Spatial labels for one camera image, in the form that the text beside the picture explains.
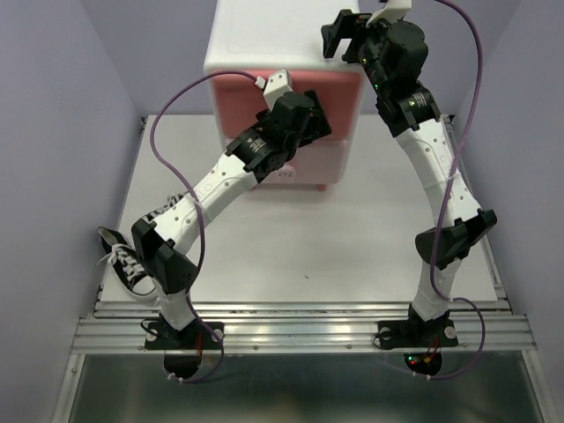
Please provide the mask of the pink-front drawer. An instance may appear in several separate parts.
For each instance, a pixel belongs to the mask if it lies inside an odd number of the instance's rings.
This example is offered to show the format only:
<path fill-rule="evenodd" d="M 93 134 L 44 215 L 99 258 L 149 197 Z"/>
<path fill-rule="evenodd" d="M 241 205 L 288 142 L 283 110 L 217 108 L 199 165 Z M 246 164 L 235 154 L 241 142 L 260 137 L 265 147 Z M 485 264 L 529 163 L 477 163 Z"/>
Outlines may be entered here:
<path fill-rule="evenodd" d="M 316 92 L 331 126 L 330 139 L 349 136 L 358 115 L 361 78 L 358 72 L 290 70 L 293 89 Z M 211 79 L 213 110 L 222 137 L 234 138 L 256 122 L 256 115 L 267 108 L 263 92 L 250 79 L 224 75 Z"/>

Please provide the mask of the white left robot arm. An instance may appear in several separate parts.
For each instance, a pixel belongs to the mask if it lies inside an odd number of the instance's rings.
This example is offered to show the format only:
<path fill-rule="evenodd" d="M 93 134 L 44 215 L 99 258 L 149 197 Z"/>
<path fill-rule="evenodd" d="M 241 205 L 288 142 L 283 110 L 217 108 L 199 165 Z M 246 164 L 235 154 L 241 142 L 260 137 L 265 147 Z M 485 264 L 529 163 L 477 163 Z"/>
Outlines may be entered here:
<path fill-rule="evenodd" d="M 165 334 L 175 346 L 188 346 L 196 336 L 189 290 L 202 265 L 188 258 L 194 242 L 205 240 L 205 228 L 236 198 L 281 169 L 299 148 L 330 133 L 315 91 L 284 93 L 227 145 L 210 172 L 178 203 L 133 224 L 134 248 L 153 279 Z"/>

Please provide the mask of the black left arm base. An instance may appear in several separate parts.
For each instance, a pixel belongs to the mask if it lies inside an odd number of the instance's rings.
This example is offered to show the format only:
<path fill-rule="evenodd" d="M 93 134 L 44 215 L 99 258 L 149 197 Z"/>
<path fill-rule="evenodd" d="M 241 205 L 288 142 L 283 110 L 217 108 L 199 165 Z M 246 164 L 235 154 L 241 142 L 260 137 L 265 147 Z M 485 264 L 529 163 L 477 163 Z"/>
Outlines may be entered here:
<path fill-rule="evenodd" d="M 209 330 L 196 321 L 182 330 L 173 329 L 159 315 L 144 319 L 144 349 L 163 352 L 167 379 L 180 384 L 204 382 L 219 370 L 225 356 L 223 323 L 207 323 Z"/>

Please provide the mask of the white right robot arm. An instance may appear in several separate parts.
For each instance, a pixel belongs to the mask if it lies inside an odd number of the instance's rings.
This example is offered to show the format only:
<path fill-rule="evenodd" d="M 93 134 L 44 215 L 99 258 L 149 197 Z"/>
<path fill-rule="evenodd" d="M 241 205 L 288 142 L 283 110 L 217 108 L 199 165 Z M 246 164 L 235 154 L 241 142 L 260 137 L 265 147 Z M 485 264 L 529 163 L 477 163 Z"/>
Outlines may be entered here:
<path fill-rule="evenodd" d="M 342 59 L 364 70 L 378 114 L 412 163 L 433 213 L 433 228 L 415 238 L 422 268 L 410 306 L 415 316 L 405 323 L 406 336 L 425 344 L 449 310 L 462 261 L 497 217 L 472 196 L 434 96 L 419 82 L 428 46 L 424 32 L 404 18 L 410 8 L 408 1 L 390 1 L 374 14 L 342 10 L 321 34 L 326 58 L 342 40 L 350 42 Z"/>

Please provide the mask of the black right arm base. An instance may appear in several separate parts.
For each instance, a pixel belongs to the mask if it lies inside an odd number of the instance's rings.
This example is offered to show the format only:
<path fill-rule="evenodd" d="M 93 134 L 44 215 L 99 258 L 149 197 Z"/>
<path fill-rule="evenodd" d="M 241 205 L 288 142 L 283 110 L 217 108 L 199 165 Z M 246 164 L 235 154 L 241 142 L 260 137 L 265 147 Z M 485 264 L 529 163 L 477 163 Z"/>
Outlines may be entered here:
<path fill-rule="evenodd" d="M 442 348 L 458 346 L 454 323 L 447 319 L 438 325 L 416 323 L 414 319 L 377 323 L 373 346 L 383 350 L 404 349 L 404 363 L 416 375 L 437 376 L 442 369 Z"/>

